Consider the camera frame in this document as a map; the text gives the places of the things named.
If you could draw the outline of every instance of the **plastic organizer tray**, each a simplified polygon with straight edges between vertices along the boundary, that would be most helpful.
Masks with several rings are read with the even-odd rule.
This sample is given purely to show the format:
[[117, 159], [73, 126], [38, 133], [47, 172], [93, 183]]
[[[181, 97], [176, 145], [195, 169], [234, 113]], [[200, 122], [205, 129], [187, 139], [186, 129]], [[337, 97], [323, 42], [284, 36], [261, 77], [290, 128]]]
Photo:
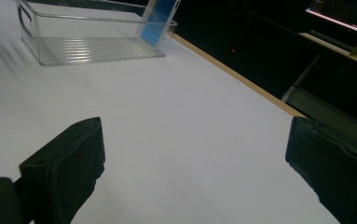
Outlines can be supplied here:
[[137, 30], [151, 23], [173, 35], [177, 26], [142, 21], [146, 7], [123, 2], [37, 1], [17, 0], [18, 15], [22, 40], [45, 66], [165, 56], [137, 38]]

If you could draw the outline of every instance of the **white table surface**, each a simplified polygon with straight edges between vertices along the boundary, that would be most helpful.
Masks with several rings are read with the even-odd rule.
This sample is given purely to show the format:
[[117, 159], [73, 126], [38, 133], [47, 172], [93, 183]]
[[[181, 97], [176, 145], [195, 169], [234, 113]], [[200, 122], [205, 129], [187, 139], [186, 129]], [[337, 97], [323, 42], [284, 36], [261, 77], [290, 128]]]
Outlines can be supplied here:
[[0, 176], [100, 117], [105, 171], [73, 223], [337, 223], [284, 160], [292, 116], [190, 49], [42, 67], [19, 29], [0, 0]]

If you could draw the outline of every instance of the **clear plastic bin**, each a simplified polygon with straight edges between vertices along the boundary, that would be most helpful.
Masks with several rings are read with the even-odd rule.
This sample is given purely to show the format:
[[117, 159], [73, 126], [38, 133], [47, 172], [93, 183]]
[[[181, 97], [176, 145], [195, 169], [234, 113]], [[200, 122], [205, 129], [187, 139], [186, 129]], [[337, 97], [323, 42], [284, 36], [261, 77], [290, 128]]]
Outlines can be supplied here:
[[145, 6], [106, 0], [58, 0], [54, 4], [17, 0], [21, 38], [45, 66], [108, 62], [165, 54], [137, 38]]

